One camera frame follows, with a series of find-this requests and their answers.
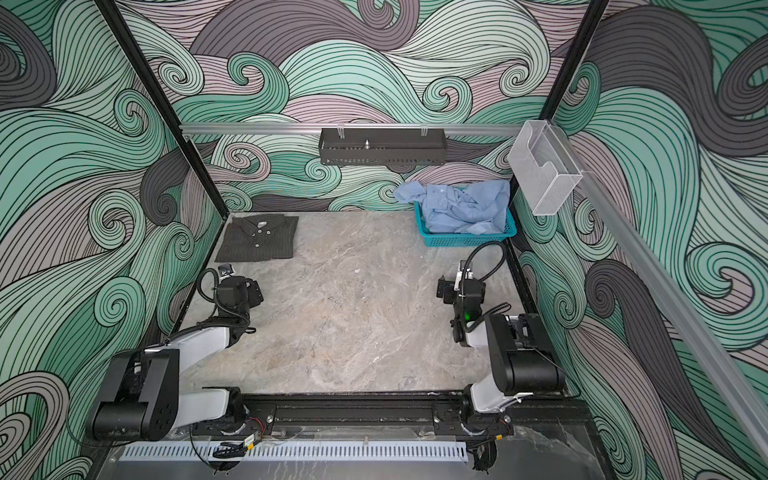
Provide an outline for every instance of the red wire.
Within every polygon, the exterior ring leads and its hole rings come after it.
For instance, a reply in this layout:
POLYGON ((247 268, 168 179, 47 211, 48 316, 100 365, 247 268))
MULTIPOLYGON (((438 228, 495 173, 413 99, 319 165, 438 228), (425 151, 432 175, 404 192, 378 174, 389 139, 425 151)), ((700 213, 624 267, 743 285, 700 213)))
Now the red wire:
POLYGON ((259 435, 259 438, 264 437, 264 433, 266 433, 266 429, 264 428, 264 424, 256 417, 250 417, 251 420, 256 420, 259 423, 259 427, 261 427, 261 435, 259 435))

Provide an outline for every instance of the vented white panel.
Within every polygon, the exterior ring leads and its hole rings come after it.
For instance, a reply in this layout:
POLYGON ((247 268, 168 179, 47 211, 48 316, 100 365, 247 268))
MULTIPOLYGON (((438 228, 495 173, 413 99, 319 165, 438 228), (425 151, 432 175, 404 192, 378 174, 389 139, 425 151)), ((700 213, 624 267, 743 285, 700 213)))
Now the vented white panel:
MULTIPOLYGON (((213 457, 221 442, 195 442, 197 453, 206 460, 213 457)), ((135 442, 125 447, 121 461, 197 460, 188 440, 181 442, 135 442)), ((317 462, 317 461, 417 461, 467 462, 464 442, 433 441, 356 441, 327 442, 290 440, 276 444, 259 444, 238 461, 252 462, 317 462)))

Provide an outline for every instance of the folded shirt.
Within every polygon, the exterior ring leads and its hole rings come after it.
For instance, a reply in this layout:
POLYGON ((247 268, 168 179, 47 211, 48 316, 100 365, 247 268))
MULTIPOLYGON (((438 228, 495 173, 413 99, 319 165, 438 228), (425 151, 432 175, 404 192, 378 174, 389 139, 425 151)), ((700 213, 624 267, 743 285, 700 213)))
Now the folded shirt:
POLYGON ((298 223, 298 217, 281 214, 233 217, 232 223, 224 231, 224 240, 216 254, 216 261, 260 262, 273 258, 293 258, 293 235, 298 223))
POLYGON ((419 202, 432 233, 504 233, 509 205, 509 180, 488 180, 464 190, 449 185, 405 182, 395 189, 401 204, 419 202))

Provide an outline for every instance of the aluminum rail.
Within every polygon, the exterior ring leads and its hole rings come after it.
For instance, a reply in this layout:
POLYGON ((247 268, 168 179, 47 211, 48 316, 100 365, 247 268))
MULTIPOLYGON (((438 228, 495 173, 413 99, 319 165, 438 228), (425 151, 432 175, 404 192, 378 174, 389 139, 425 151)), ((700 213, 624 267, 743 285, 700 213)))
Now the aluminum rail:
POLYGON ((310 124, 280 122, 200 122, 181 124, 181 132, 190 135, 320 135, 324 128, 442 128, 446 135, 488 135, 514 137, 522 124, 310 124))
POLYGON ((736 417, 742 431, 768 463, 768 408, 758 396, 757 390, 712 334, 656 254, 617 210, 611 196, 594 173, 585 168, 568 138, 561 132, 551 132, 553 135, 550 140, 557 153, 569 156, 584 175, 579 182, 582 191, 586 193, 606 228, 631 261, 634 271, 643 280, 656 306, 680 334, 680 338, 696 357, 702 370, 707 373, 715 389, 736 417))

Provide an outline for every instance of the black metal pole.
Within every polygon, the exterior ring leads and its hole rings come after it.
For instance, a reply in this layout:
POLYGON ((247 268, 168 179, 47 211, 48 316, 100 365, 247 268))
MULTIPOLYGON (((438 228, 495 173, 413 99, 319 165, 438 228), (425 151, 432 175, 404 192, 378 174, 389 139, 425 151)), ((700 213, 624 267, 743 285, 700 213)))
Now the black metal pole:
MULTIPOLYGON (((517 177, 512 177, 509 181, 509 211, 512 212, 512 217, 515 219, 518 225, 518 235, 525 235, 520 228, 520 222, 518 221, 518 214, 515 211, 515 206, 512 203, 515 198, 515 194, 520 188, 517 177)), ((523 305, 523 309, 526 313, 538 313, 536 308, 536 300, 531 294, 531 289, 528 287, 528 281, 525 279, 523 269, 520 266, 518 256, 515 254, 515 248, 512 246, 512 241, 508 238, 504 239, 504 245, 507 249, 507 268, 512 275, 512 280, 515 282, 515 288, 520 296, 520 303, 523 305)))
POLYGON ((173 134, 176 143, 179 144, 181 152, 186 157, 192 170, 197 174, 197 177, 203 184, 203 188, 208 192, 210 199, 214 202, 216 210, 219 211, 219 214, 223 219, 226 219, 230 211, 224 203, 224 199, 216 188, 213 179, 208 174, 203 159, 197 153, 194 144, 191 141, 186 140, 181 133, 181 129, 179 128, 179 125, 181 124, 179 117, 176 115, 173 106, 166 98, 165 93, 163 93, 160 82, 157 81, 152 73, 149 62, 147 62, 144 54, 141 53, 139 44, 131 34, 131 30, 128 28, 127 23, 125 23, 123 15, 120 14, 118 6, 114 3, 114 0, 95 0, 95 2, 98 9, 101 11, 101 14, 104 16, 107 25, 109 25, 109 28, 112 30, 112 34, 118 40, 128 61, 133 65, 136 75, 138 75, 141 83, 144 84, 144 87, 147 89, 147 93, 155 107, 157 107, 157 110, 160 112, 160 116, 173 134))
POLYGON ((552 90, 549 92, 547 101, 544 103, 544 107, 538 116, 539 120, 552 120, 554 118, 554 113, 558 110, 558 106, 568 90, 568 86, 576 75, 579 65, 581 65, 581 59, 584 58, 584 54, 587 52, 589 42, 592 40, 595 30, 598 29, 598 24, 605 13, 606 7, 608 7, 608 0, 591 0, 589 2, 584 18, 581 20, 581 25, 579 25, 576 35, 571 41, 571 47, 565 56, 565 62, 563 62, 563 66, 554 80, 554 85, 552 85, 552 90))

